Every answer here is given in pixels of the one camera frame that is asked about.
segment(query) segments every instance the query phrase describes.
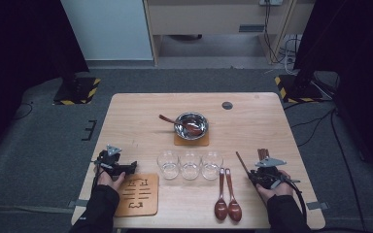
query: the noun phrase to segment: cork trivet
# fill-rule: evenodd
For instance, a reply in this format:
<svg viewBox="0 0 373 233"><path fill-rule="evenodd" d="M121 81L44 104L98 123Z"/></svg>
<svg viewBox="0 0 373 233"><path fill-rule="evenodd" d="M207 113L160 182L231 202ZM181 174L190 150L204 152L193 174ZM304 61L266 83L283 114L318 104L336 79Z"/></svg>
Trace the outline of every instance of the cork trivet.
<svg viewBox="0 0 373 233"><path fill-rule="evenodd" d="M120 185L115 216L153 216L158 211L157 173L132 174Z"/></svg>

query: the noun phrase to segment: black sleeve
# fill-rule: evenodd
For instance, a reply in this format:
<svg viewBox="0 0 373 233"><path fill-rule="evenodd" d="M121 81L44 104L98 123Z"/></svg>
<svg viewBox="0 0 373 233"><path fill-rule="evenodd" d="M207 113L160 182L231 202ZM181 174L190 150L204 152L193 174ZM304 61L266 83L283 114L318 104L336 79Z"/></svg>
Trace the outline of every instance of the black sleeve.
<svg viewBox="0 0 373 233"><path fill-rule="evenodd" d="M119 195L115 190L107 185L96 186L87 202L86 210L69 232L111 233L118 203Z"/></svg>
<svg viewBox="0 0 373 233"><path fill-rule="evenodd" d="M273 196L267 203L271 233L310 233L304 217L292 196Z"/></svg>

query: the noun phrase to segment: black stand base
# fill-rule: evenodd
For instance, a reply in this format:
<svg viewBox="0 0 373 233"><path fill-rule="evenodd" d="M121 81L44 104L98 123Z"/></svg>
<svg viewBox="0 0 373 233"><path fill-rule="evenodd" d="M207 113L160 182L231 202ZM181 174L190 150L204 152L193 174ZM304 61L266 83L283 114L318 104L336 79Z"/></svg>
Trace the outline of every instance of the black stand base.
<svg viewBox="0 0 373 233"><path fill-rule="evenodd" d="M321 92L313 84L308 84L305 88L296 88L294 85L296 76L280 75L276 78L276 83L280 89L283 100L291 102L318 101L322 99Z"/></svg>
<svg viewBox="0 0 373 233"><path fill-rule="evenodd" d="M97 87L96 78L75 78L74 83L63 82L53 98L54 104L86 104L93 97L93 90Z"/></svg>

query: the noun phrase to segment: wall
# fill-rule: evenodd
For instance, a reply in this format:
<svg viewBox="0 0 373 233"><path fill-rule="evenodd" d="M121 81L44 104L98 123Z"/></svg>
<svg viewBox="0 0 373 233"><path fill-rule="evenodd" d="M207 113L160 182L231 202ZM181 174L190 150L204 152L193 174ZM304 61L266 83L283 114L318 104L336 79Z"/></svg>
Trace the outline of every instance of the wall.
<svg viewBox="0 0 373 233"><path fill-rule="evenodd" d="M153 60L142 0L61 0L85 60Z"/></svg>
<svg viewBox="0 0 373 233"><path fill-rule="evenodd" d="M291 14L287 34L303 34L316 0L297 0Z"/></svg>

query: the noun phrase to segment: power strip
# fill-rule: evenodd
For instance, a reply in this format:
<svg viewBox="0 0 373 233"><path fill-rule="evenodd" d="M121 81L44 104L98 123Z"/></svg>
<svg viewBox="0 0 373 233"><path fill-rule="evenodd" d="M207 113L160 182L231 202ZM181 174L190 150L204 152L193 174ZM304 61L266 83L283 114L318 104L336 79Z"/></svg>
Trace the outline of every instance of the power strip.
<svg viewBox="0 0 373 233"><path fill-rule="evenodd" d="M283 5L283 0L259 0L259 5L261 6L281 6Z"/></svg>

